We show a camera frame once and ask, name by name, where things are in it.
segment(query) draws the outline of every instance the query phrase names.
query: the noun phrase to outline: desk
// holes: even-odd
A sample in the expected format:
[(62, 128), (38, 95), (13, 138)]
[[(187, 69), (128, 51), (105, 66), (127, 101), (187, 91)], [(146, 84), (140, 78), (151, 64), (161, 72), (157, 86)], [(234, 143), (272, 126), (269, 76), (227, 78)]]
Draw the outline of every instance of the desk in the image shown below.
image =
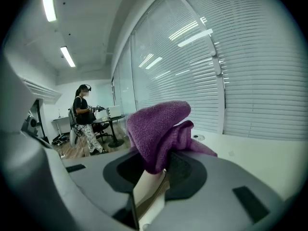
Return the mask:
[(106, 121), (103, 121), (102, 118), (99, 118), (99, 119), (96, 119), (95, 121), (93, 121), (93, 123), (105, 123), (105, 122), (109, 122), (110, 127), (111, 127), (111, 131), (112, 131), (112, 136), (113, 136), (113, 139), (114, 139), (112, 142), (110, 142), (110, 143), (108, 144), (108, 146), (109, 146), (110, 148), (119, 147), (119, 146), (121, 146), (121, 145), (124, 143), (124, 140), (117, 140), (117, 139), (116, 139), (116, 135), (115, 135), (115, 132), (114, 132), (114, 126), (113, 126), (113, 124), (112, 124), (113, 121), (116, 121), (116, 120), (118, 120), (118, 119), (122, 119), (122, 118), (124, 118), (124, 117), (125, 117), (125, 115), (121, 115), (121, 116), (109, 118), (109, 119), (107, 119)]
[(61, 131), (60, 131), (60, 128), (59, 128), (59, 125), (58, 125), (58, 120), (64, 119), (64, 118), (68, 118), (68, 116), (63, 116), (63, 117), (59, 117), (59, 118), (56, 118), (56, 119), (52, 120), (52, 121), (55, 121), (55, 122), (56, 122), (57, 129), (58, 129), (58, 132), (59, 132), (60, 137), (62, 136), (62, 134), (61, 134)]

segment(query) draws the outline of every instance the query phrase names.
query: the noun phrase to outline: white desk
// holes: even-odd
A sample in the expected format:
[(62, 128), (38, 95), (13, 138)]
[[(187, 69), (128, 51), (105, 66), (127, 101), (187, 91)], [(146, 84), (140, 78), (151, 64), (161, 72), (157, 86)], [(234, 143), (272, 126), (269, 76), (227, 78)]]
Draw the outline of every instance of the white desk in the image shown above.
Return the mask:
[(64, 119), (64, 118), (68, 118), (68, 116), (58, 117), (58, 118), (52, 120), (52, 121), (55, 121), (55, 122), (56, 122), (57, 129), (58, 129), (58, 132), (59, 132), (60, 137), (62, 136), (62, 134), (61, 134), (61, 131), (60, 131), (60, 128), (59, 128), (59, 125), (58, 125), (58, 120), (61, 120), (61, 119)]

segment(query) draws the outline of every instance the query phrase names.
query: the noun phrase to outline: hair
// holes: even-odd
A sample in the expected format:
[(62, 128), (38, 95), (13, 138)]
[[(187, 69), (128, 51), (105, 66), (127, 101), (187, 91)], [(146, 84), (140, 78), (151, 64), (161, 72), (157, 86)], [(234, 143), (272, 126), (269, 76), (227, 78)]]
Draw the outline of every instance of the hair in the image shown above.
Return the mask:
[(86, 85), (80, 85), (80, 87), (76, 90), (75, 97), (77, 97), (82, 90), (89, 90)]

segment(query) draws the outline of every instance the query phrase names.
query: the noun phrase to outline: towel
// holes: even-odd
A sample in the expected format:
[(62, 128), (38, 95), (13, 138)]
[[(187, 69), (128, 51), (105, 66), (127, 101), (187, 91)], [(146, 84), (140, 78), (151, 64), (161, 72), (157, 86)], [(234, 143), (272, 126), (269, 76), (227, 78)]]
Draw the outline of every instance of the towel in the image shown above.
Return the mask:
[(170, 149), (187, 149), (217, 156), (206, 145), (191, 138), (192, 121), (176, 125), (190, 112), (187, 102), (170, 101), (141, 109), (128, 117), (127, 129), (132, 149), (140, 152), (147, 172), (158, 174), (166, 168)]

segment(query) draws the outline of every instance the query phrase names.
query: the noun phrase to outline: round table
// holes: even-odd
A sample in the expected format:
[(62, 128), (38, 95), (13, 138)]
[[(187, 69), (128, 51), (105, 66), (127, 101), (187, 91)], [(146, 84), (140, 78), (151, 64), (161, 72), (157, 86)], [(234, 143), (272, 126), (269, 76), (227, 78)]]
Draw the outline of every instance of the round table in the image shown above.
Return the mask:
[(99, 119), (96, 119), (95, 121), (93, 121), (93, 123), (105, 123), (105, 122), (109, 122), (110, 127), (111, 127), (111, 131), (112, 131), (112, 137), (113, 137), (113, 141), (110, 142), (110, 143), (108, 144), (108, 146), (109, 146), (110, 148), (119, 147), (119, 146), (121, 146), (121, 145), (124, 143), (124, 140), (121, 140), (121, 139), (118, 140), (118, 139), (116, 138), (115, 131), (114, 131), (114, 126), (113, 126), (113, 124), (112, 124), (113, 121), (116, 121), (116, 120), (118, 120), (118, 119), (122, 119), (122, 118), (124, 118), (124, 117), (125, 117), (125, 115), (121, 115), (121, 116), (117, 116), (117, 117), (113, 117), (113, 118), (108, 118), (108, 119), (105, 120), (105, 121), (103, 121), (102, 118), (99, 118)]

